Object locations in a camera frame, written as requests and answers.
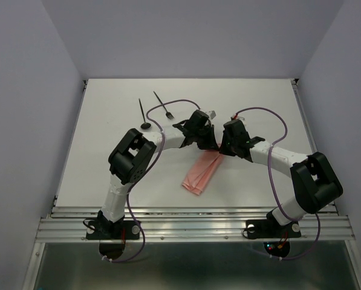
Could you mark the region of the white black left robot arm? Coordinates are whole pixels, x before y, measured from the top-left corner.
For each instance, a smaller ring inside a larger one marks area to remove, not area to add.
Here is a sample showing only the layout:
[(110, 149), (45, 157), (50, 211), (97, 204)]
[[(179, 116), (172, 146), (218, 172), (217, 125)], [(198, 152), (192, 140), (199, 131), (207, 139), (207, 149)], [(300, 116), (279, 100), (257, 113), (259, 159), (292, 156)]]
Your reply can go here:
[(127, 131), (108, 158), (111, 174), (105, 203), (97, 214), (101, 232), (108, 238), (117, 237), (125, 216), (126, 198), (132, 187), (155, 164), (152, 157), (162, 151), (181, 149), (195, 143), (206, 151), (219, 151), (212, 120), (215, 111), (196, 110), (187, 120), (161, 128), (158, 132)]

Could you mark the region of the pink satin napkin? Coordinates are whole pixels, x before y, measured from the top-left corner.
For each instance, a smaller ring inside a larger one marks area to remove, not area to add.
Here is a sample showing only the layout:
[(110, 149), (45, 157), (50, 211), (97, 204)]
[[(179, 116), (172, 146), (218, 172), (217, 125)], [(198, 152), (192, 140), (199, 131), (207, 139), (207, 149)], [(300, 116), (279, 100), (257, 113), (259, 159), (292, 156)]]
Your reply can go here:
[(181, 185), (187, 191), (199, 196), (206, 189), (223, 159), (224, 155), (218, 151), (204, 151), (187, 172)]

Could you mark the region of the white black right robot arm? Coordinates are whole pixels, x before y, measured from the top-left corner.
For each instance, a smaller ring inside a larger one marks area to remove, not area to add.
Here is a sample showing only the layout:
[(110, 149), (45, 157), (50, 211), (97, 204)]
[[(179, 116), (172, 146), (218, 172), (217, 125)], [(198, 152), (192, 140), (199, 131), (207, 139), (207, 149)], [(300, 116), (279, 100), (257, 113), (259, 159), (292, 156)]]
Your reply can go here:
[[(284, 232), (290, 222), (297, 222), (306, 214), (316, 214), (343, 194), (342, 185), (324, 154), (295, 153), (276, 147), (264, 138), (250, 138), (240, 120), (224, 124), (220, 153), (267, 166), (277, 204), (265, 220), (265, 229), (272, 236)], [(276, 193), (273, 170), (289, 177), (293, 184), (293, 197), (283, 203)]]

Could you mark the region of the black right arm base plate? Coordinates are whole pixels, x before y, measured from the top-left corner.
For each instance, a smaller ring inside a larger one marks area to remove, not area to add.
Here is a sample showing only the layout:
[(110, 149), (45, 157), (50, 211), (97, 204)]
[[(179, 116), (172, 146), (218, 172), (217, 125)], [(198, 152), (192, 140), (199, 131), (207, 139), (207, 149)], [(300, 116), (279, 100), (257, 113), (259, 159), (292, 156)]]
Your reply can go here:
[(290, 222), (287, 225), (279, 225), (275, 221), (268, 219), (247, 220), (242, 230), (242, 235), (246, 239), (279, 239), (300, 238), (301, 231), (297, 222)]

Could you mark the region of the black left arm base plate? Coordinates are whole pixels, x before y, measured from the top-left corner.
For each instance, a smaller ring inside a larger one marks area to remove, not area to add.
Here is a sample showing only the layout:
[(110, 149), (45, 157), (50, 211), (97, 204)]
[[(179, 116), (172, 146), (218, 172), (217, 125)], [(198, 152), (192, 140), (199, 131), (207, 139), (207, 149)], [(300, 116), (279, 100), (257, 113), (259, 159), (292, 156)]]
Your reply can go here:
[(121, 221), (107, 227), (97, 219), (83, 222), (86, 226), (86, 240), (139, 240), (140, 228), (134, 221)]

